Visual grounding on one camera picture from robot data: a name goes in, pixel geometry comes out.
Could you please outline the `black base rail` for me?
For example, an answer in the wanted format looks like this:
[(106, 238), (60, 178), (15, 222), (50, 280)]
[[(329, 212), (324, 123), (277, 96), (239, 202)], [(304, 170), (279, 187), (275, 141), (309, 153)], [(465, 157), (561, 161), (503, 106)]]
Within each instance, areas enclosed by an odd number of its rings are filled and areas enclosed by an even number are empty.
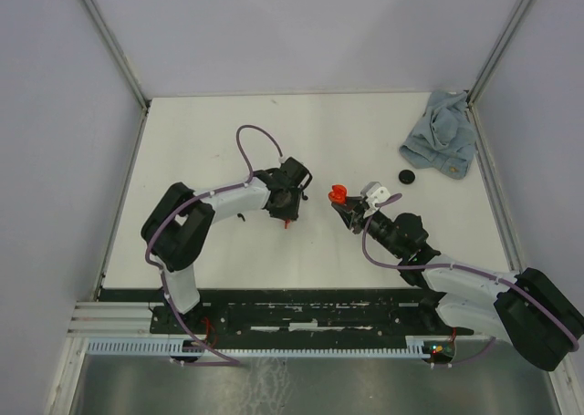
[(407, 337), (469, 336), (434, 311), (441, 295), (414, 288), (204, 289), (181, 318), (152, 310), (153, 335), (194, 333), (215, 348), (405, 348)]

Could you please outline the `blue denim cloth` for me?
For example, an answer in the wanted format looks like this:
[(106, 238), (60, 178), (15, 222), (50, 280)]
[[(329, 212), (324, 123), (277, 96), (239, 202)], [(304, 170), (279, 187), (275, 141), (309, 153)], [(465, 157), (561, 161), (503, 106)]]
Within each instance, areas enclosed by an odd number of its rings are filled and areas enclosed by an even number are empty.
[(476, 132), (466, 117), (467, 94), (435, 90), (405, 141), (401, 156), (416, 169), (461, 180), (475, 157)]

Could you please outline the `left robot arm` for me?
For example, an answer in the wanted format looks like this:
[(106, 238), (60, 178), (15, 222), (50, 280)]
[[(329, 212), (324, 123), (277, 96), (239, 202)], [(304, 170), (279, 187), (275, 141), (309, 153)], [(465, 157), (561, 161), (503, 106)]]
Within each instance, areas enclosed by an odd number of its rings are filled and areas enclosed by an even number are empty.
[(159, 269), (163, 292), (174, 308), (171, 323), (191, 333), (202, 322), (194, 262), (211, 227), (250, 211), (265, 211), (285, 223), (298, 218), (305, 190), (313, 179), (300, 161), (289, 157), (276, 168), (253, 171), (243, 182), (196, 192), (182, 182), (168, 188), (144, 225), (146, 261)]

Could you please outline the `left aluminium frame post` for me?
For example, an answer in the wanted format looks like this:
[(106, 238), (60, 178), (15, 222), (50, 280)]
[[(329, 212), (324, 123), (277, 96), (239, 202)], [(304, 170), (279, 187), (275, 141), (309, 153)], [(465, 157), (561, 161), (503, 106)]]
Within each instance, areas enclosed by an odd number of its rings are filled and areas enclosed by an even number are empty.
[(130, 89), (132, 96), (142, 109), (148, 109), (151, 101), (144, 94), (140, 82), (130, 67), (130, 62), (126, 58), (118, 39), (115, 37), (115, 34), (101, 12), (97, 0), (79, 1), (89, 16), (90, 22), (94, 26), (114, 65)]

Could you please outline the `aluminium frame post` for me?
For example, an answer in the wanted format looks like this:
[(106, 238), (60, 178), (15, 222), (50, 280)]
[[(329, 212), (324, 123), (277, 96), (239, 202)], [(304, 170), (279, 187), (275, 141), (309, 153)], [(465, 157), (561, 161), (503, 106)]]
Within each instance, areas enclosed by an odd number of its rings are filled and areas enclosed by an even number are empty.
[(506, 51), (513, 39), (526, 20), (532, 6), (537, 0), (516, 0), (510, 15), (508, 16), (502, 32), (499, 34), (495, 44), (485, 63), (482, 65), (473, 86), (468, 91), (467, 103), (472, 106), (478, 102), (483, 95), (486, 86), (494, 75), (496, 68), (503, 59)]
[(144, 94), (140, 82), (130, 67), (130, 62), (126, 58), (118, 39), (115, 37), (115, 34), (101, 12), (97, 0), (79, 1), (89, 16), (90, 22), (94, 26), (114, 65), (130, 89), (132, 96), (142, 109), (148, 109), (151, 101)]

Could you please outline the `black earbud charging case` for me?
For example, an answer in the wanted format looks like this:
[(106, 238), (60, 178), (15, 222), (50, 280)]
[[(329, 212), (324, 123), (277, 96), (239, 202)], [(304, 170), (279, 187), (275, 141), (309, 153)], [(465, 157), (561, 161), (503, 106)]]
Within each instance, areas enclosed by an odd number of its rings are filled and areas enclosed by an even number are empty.
[(415, 173), (411, 170), (402, 170), (399, 172), (398, 179), (405, 185), (412, 184), (415, 181)]

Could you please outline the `right aluminium frame post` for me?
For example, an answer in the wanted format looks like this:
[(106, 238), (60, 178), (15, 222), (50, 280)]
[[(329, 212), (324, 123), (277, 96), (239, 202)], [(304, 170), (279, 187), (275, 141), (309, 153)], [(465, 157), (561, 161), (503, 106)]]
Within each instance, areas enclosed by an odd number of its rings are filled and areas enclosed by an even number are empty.
[(537, 0), (516, 0), (510, 15), (508, 16), (502, 32), (499, 34), (495, 44), (485, 63), (482, 65), (473, 86), (468, 91), (467, 103), (472, 106), (478, 102), (483, 95), (486, 86), (494, 75), (496, 68), (503, 59), (506, 51), (513, 39), (526, 20), (532, 6)]

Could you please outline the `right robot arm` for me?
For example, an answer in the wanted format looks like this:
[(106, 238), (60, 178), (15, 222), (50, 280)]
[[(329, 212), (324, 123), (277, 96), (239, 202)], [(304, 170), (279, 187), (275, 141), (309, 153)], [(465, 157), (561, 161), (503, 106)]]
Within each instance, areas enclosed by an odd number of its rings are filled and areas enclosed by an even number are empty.
[(583, 315), (543, 272), (464, 265), (428, 245), (429, 234), (416, 214), (391, 219), (381, 212), (381, 203), (366, 196), (331, 192), (328, 198), (350, 231), (399, 259), (394, 268), (409, 285), (440, 294), (418, 313), (426, 332), (470, 329), (509, 343), (545, 371), (555, 370), (567, 354), (579, 350)]

